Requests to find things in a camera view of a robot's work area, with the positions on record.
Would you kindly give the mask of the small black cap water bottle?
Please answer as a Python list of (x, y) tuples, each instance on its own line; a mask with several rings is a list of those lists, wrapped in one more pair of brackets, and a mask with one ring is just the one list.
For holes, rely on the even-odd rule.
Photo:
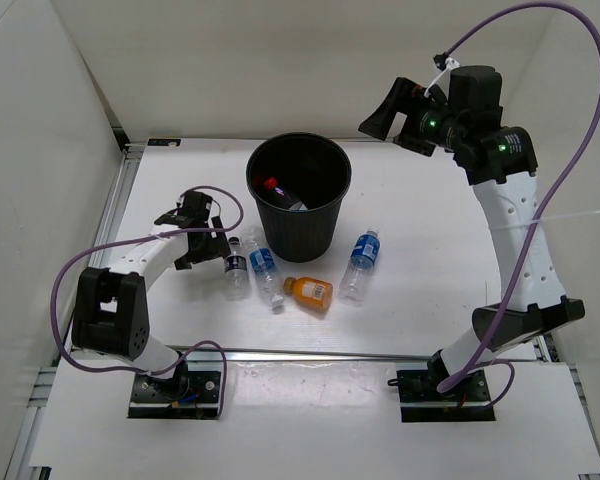
[(228, 239), (229, 255), (224, 258), (224, 278), (232, 299), (244, 299), (250, 291), (247, 259), (238, 237)]

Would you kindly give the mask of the red cap water bottle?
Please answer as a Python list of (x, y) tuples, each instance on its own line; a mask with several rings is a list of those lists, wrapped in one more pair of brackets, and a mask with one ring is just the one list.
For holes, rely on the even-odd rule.
[(289, 189), (283, 187), (275, 177), (263, 183), (263, 197), (268, 203), (286, 211), (306, 211), (306, 205)]

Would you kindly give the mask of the blue cap water bottle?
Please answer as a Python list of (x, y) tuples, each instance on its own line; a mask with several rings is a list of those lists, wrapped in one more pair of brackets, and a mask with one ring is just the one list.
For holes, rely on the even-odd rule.
[(339, 286), (339, 296), (361, 301), (368, 289), (380, 251), (379, 229), (370, 227), (360, 235), (352, 249)]

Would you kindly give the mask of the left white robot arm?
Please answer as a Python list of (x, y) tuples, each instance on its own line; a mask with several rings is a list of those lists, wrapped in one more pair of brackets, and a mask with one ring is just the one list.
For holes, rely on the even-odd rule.
[(190, 386), (181, 354), (151, 335), (147, 293), (170, 267), (191, 267), (229, 253), (218, 215), (210, 220), (168, 212), (156, 220), (146, 242), (136, 243), (104, 268), (87, 268), (79, 278), (75, 347), (109, 355), (143, 374), (168, 400)]

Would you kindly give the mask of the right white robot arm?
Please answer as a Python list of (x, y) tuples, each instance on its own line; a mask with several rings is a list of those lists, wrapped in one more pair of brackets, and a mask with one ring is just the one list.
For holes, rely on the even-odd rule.
[(472, 314), (469, 330), (430, 359), (429, 387), (450, 400), (480, 363), (533, 337), (583, 318), (584, 304), (570, 298), (558, 278), (539, 220), (537, 160), (526, 130), (505, 127), (499, 105), (501, 79), (453, 76), (450, 93), (427, 94), (397, 78), (380, 106), (360, 126), (384, 140), (398, 114), (406, 119), (394, 143), (431, 156), (452, 154), (462, 168), (487, 220), (501, 280), (498, 303)]

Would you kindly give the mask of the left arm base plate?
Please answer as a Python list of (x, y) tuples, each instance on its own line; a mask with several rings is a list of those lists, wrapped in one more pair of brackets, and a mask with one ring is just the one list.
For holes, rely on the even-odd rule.
[(171, 379), (134, 376), (128, 419), (217, 420), (225, 375), (219, 364), (203, 367), (187, 361)]

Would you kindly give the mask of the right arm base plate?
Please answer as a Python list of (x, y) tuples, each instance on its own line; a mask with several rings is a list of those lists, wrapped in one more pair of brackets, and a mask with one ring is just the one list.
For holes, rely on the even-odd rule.
[(466, 377), (450, 392), (436, 390), (422, 369), (398, 370), (387, 381), (398, 391), (403, 423), (468, 423), (492, 422), (494, 408), (483, 370)]

